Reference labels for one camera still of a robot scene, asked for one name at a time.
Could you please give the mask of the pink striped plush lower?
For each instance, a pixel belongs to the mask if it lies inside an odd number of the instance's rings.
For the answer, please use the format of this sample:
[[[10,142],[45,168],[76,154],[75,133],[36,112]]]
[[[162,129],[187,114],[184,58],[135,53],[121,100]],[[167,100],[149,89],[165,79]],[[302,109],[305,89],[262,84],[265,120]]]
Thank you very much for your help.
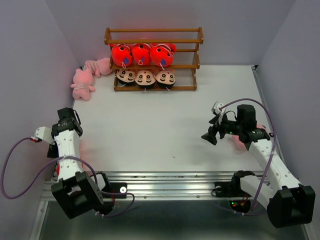
[[[92,71],[89,68],[85,70],[76,69],[73,76],[72,97],[75,100],[89,101],[91,99],[91,93],[95,92],[94,77]]]

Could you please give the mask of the pink striped plush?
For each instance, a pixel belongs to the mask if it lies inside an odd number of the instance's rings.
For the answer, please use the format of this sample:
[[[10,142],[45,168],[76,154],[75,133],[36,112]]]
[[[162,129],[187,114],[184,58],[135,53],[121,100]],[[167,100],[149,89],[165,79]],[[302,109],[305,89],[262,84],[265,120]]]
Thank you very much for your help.
[[[105,57],[99,60],[87,60],[84,64],[86,69],[90,69],[97,78],[109,75],[113,72],[110,68],[110,58]]]
[[[267,128],[264,125],[257,124],[256,127],[260,128],[260,129],[264,129],[265,131],[267,130]],[[232,140],[233,140],[233,143],[235,144],[235,146],[239,150],[241,150],[241,151],[246,151],[247,150],[245,144],[240,141],[239,136],[232,135]]]
[[[91,99],[91,93],[95,92],[94,77],[92,71],[89,68],[85,70],[76,69],[73,76],[72,97],[75,100],[89,101]]]

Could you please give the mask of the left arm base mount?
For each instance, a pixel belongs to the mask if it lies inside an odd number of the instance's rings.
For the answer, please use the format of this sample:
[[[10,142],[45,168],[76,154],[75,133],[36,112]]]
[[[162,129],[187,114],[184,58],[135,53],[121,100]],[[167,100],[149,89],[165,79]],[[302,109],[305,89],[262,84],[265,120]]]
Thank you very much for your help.
[[[102,197],[106,199],[103,205],[94,209],[95,215],[102,218],[117,217],[124,213],[123,210],[116,210],[116,199],[126,199],[127,183],[110,182],[105,172],[96,173],[97,185],[102,192]]]

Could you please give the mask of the aluminium mounting rail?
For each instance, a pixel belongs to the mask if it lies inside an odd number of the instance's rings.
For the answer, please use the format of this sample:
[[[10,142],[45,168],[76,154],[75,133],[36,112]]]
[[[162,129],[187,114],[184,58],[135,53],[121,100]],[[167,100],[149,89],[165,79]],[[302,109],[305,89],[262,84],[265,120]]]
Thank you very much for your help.
[[[111,183],[126,183],[136,201],[208,201],[215,182],[229,182],[232,171],[105,171]]]

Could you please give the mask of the pink striped plush right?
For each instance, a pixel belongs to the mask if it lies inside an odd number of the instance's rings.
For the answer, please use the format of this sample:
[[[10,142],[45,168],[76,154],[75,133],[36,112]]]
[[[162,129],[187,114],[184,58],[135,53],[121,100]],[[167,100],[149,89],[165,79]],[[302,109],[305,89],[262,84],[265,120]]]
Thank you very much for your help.
[[[267,130],[267,128],[264,125],[257,124],[256,127],[260,128],[260,129],[264,129],[265,131]],[[233,143],[235,144],[235,146],[239,150],[241,150],[241,151],[246,151],[247,150],[245,144],[240,141],[239,136],[232,135],[232,140],[233,140]]]

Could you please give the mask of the doll plush orange cap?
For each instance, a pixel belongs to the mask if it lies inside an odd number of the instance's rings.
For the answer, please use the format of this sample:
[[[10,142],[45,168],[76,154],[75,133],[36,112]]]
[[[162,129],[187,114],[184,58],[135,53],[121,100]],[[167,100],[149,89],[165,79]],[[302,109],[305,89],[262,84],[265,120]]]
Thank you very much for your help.
[[[116,78],[121,85],[125,87],[135,84],[136,72],[133,69],[119,69],[116,72]]]

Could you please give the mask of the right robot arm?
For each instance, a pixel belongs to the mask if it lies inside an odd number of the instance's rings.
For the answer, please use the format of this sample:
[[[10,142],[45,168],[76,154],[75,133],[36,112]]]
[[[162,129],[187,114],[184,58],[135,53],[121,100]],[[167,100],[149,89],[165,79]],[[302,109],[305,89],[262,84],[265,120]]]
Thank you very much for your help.
[[[215,182],[212,195],[217,198],[242,197],[242,201],[229,204],[238,215],[252,216],[253,208],[261,205],[276,228],[311,223],[316,193],[311,186],[304,186],[294,177],[276,153],[276,134],[257,125],[253,105],[238,105],[234,120],[228,119],[226,108],[220,102],[213,105],[214,118],[201,138],[216,145],[217,139],[223,139],[225,135],[237,136],[263,174],[258,178],[250,170],[239,170],[229,182]]]

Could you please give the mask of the brown wooden three-tier shelf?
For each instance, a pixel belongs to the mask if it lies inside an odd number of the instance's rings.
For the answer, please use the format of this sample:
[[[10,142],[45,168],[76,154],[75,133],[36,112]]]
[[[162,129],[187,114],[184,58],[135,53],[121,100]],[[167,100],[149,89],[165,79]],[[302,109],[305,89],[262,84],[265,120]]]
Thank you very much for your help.
[[[197,89],[196,71],[200,68],[199,48],[204,42],[203,30],[198,28],[147,28],[147,29],[111,29],[106,28],[104,43],[110,48],[110,68],[115,71],[113,89],[120,91],[147,91],[138,87],[136,82],[131,86],[124,86],[117,80],[116,73],[123,69],[117,66],[111,56],[110,44],[133,44],[146,43],[151,47],[153,44],[171,43],[176,45],[176,52],[173,54],[173,63],[165,69],[175,70],[176,83],[168,91],[195,91]],[[162,70],[152,60],[149,65],[140,66],[135,60],[125,69],[149,70],[153,74]],[[155,83],[154,91],[166,91]]]

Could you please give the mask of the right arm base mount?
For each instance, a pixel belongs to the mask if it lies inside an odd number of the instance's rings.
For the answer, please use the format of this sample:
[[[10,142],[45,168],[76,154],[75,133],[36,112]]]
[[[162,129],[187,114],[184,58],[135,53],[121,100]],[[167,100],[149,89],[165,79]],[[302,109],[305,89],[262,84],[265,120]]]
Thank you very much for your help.
[[[227,198],[229,208],[226,211],[232,212],[239,216],[258,216],[260,212],[251,210],[251,195],[234,186],[231,181],[218,181],[214,183],[211,195],[216,198]]]

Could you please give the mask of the pink striped plush upper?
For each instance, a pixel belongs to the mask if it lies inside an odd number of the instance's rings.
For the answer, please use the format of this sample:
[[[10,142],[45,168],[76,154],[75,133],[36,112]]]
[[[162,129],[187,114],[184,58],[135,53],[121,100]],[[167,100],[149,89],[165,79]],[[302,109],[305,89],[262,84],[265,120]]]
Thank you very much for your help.
[[[110,68],[110,58],[105,57],[99,60],[87,60],[84,64],[86,69],[90,69],[97,78],[109,75],[113,72]]]

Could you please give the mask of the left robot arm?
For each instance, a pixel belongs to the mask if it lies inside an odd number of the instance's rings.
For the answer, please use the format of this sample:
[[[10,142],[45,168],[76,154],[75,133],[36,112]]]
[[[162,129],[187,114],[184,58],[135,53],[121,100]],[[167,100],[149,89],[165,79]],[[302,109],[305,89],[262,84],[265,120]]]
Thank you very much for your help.
[[[80,159],[81,121],[75,110],[65,107],[57,111],[59,120],[51,128],[57,151],[57,183],[51,192],[69,219],[90,210],[105,217],[111,213],[113,202],[104,203],[103,197],[111,193],[111,184],[103,179],[97,182],[84,172]]]

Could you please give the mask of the red fish plush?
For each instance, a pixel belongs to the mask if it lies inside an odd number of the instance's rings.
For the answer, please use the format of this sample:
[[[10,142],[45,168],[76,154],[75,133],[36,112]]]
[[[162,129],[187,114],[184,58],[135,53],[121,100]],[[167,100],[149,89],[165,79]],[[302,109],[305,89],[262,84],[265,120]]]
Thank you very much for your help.
[[[126,43],[110,44],[111,57],[115,65],[125,69],[133,63],[131,47]]]
[[[153,43],[149,51],[152,62],[163,70],[174,61],[177,47],[173,43]]]
[[[148,43],[135,43],[131,47],[131,53],[134,61],[139,66],[146,66],[151,63],[150,57],[151,45]]]
[[[59,174],[60,174],[60,164],[58,163],[57,165],[56,165],[56,174],[57,174],[57,176],[59,176]]]

